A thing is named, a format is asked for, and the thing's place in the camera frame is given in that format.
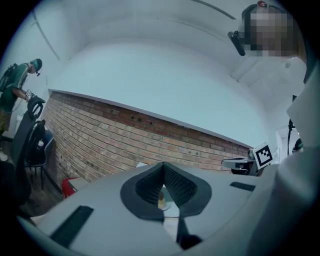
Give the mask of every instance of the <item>white ceiling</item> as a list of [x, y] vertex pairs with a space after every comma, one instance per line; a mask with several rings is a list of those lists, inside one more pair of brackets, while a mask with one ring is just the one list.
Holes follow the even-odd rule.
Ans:
[[[90, 44], [134, 38], [175, 43], [194, 49], [223, 65], [247, 85], [266, 109], [299, 94], [303, 83], [288, 78], [284, 61], [241, 57], [227, 33], [238, 29], [242, 11], [256, 0], [206, 0], [236, 19], [193, 0], [62, 0], [67, 16], [76, 19]], [[291, 75], [300, 68], [291, 68]]]

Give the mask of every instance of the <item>black slot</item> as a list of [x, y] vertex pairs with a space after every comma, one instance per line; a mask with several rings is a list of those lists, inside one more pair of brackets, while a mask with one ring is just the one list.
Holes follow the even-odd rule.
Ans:
[[232, 182], [230, 184], [231, 187], [235, 187], [241, 190], [247, 190], [247, 191], [254, 191], [255, 187], [254, 185], [249, 185], [249, 184], [245, 184], [245, 183], [241, 183], [241, 182]]
[[93, 210], [94, 209], [88, 206], [79, 206], [51, 235], [51, 239], [59, 245], [68, 248], [88, 220]]

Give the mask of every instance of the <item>brick wall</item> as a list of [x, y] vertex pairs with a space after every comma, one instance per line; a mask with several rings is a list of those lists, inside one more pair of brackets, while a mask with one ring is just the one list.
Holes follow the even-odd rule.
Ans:
[[88, 181], [128, 171], [139, 162], [173, 162], [225, 171], [221, 160], [247, 148], [125, 108], [53, 92], [42, 118], [54, 134], [48, 171], [61, 185], [68, 177]]

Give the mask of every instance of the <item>backpack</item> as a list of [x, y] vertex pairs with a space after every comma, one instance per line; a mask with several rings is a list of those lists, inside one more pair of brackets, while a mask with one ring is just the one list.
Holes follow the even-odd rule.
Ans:
[[4, 72], [3, 76], [1, 77], [0, 80], [0, 92], [3, 93], [7, 87], [7, 81], [8, 78], [11, 76], [12, 72], [14, 71], [14, 69], [17, 67], [18, 65], [16, 63], [14, 63], [13, 65], [11, 65], [10, 67], [8, 67], [8, 69], [6, 70], [6, 72]]
[[36, 126], [30, 135], [29, 145], [25, 157], [25, 161], [29, 165], [41, 164], [46, 157], [45, 147], [48, 141], [46, 140], [45, 123], [45, 120], [37, 121], [35, 123]]

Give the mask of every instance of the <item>person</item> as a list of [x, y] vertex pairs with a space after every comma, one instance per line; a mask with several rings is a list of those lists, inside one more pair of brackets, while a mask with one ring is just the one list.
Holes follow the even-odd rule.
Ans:
[[306, 83], [316, 59], [290, 13], [258, 1], [244, 9], [241, 19], [238, 30], [228, 33], [240, 55], [254, 53], [256, 56], [299, 59], [299, 66], [305, 70], [302, 79]]
[[[3, 93], [0, 97], [0, 139], [10, 126], [11, 114], [18, 98], [29, 101], [22, 87], [29, 74], [37, 73], [42, 68], [42, 60], [37, 58], [29, 63], [18, 65], [9, 75]], [[0, 161], [7, 161], [8, 156], [0, 148]]]

